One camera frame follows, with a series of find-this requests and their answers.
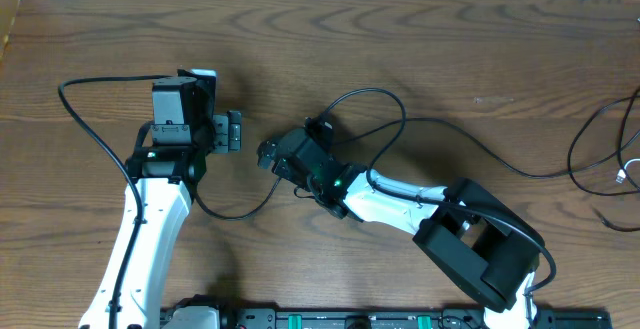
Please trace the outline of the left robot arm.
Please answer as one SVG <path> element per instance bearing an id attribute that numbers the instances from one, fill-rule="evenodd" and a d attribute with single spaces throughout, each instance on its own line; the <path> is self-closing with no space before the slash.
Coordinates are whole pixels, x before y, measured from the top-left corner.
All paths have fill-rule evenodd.
<path id="1" fill-rule="evenodd" d="M 241 148 L 238 111 L 217 114 L 217 74 L 180 69 L 152 87 L 154 118 L 138 133 L 125 172 L 131 183 L 105 274 L 82 328 L 158 328 L 173 248 L 190 213 L 190 192 L 209 154 Z"/>

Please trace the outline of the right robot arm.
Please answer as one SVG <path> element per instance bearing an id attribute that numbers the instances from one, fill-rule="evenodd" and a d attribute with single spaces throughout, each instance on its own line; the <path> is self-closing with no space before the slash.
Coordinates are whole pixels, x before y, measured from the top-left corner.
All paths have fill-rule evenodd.
<path id="1" fill-rule="evenodd" d="M 477 183 L 424 187 L 393 180 L 330 152 L 322 118 L 263 141 L 258 164 L 309 193 L 332 216 L 406 232 L 465 294 L 485 308 L 486 328 L 531 328 L 541 236 Z"/>

